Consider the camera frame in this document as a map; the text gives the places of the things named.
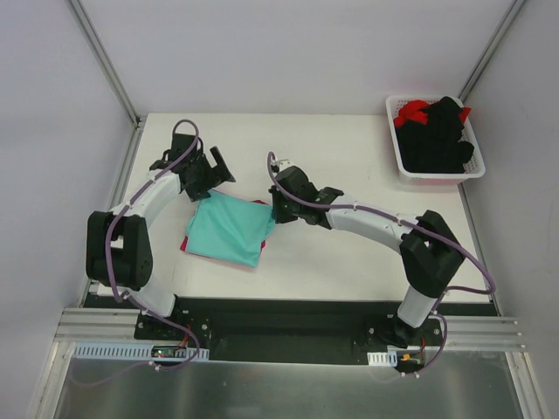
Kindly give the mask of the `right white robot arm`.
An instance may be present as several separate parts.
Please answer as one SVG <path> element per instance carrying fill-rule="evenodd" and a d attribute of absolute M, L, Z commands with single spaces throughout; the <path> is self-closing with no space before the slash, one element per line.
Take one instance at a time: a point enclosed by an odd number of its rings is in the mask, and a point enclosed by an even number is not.
<path fill-rule="evenodd" d="M 400 255 L 408 289 L 396 314 L 375 326 L 388 345 L 406 348 L 424 334 L 424 322 L 465 257 L 443 217 L 432 210 L 403 216 L 372 209 L 343 191 L 317 189 L 290 161 L 270 161 L 273 219 L 277 224 L 299 219 L 327 230 L 354 233 Z"/>

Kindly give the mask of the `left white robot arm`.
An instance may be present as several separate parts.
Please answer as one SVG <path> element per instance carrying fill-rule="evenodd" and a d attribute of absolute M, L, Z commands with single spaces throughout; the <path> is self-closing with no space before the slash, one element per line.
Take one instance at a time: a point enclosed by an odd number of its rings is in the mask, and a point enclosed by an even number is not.
<path fill-rule="evenodd" d="M 133 299 L 143 311 L 157 314 L 155 330 L 167 340 L 178 338 L 184 318 L 174 310 L 176 296 L 158 287 L 149 227 L 180 194 L 192 202 L 235 178 L 219 148 L 210 148 L 194 134 L 172 134 L 171 146 L 150 166 L 141 186 L 109 211 L 94 211 L 87 219 L 86 275 L 112 289 L 117 300 Z"/>

